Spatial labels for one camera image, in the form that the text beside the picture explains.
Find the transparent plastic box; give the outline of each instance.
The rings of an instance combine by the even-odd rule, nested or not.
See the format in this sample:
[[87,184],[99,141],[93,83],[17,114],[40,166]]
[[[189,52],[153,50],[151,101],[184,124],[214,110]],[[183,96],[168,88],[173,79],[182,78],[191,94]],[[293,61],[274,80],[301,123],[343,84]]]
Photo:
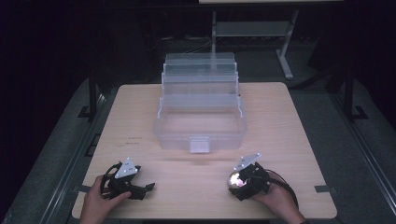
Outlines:
[[237,149],[246,132],[232,53],[168,54],[154,133],[164,149]]

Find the hand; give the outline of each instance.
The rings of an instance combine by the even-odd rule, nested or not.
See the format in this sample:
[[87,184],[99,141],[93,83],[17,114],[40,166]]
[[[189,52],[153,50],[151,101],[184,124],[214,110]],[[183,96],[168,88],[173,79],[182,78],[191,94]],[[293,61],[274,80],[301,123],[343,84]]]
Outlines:
[[106,200],[101,195],[100,184],[103,176],[96,177],[90,191],[84,197],[82,205],[80,224],[100,224],[103,223],[107,214],[119,203],[131,196],[131,192],[127,191],[116,198]]
[[[277,175],[269,173],[270,177],[282,181]],[[263,191],[251,199],[265,204],[271,212],[289,224],[300,224],[305,221],[303,214],[298,210],[290,193],[277,184],[271,184],[267,193]]]

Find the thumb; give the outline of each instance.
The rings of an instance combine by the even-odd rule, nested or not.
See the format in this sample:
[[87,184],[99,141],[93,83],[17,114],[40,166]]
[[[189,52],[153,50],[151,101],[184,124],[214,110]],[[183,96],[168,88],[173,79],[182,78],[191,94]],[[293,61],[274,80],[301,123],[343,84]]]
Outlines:
[[117,206],[119,203],[121,203],[122,201],[124,201],[125,199],[127,199],[129,197],[131,197],[131,192],[126,191],[126,192],[123,192],[122,194],[120,194],[119,196],[111,199],[110,201],[108,201],[110,209],[113,209],[115,206]]

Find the wooden table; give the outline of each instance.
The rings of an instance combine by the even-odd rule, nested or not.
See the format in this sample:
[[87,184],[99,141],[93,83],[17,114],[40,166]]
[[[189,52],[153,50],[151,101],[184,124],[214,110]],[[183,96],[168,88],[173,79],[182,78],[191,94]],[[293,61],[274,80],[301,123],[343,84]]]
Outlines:
[[[130,157],[142,169],[137,186],[155,182],[144,201],[127,200],[109,217],[180,219],[274,218],[252,200],[238,201],[227,180],[243,155],[262,154],[258,162],[282,175],[294,189],[307,218],[333,218],[336,209],[287,87],[283,83],[241,83],[247,133],[236,150],[190,154],[188,150],[161,149],[152,131],[161,85],[127,85],[119,89],[83,185]],[[79,217],[85,193],[79,193],[73,217]]]

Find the light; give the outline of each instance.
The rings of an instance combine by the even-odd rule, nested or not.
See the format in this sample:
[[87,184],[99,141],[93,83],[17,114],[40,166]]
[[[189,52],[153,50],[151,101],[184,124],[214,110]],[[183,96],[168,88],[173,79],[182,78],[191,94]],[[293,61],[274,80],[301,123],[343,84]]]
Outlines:
[[241,187],[243,187],[244,185],[246,185],[246,182],[244,182],[243,180],[241,180],[239,178],[239,173],[238,172],[232,172],[230,174],[230,179],[228,181],[228,187],[231,189],[239,189]]

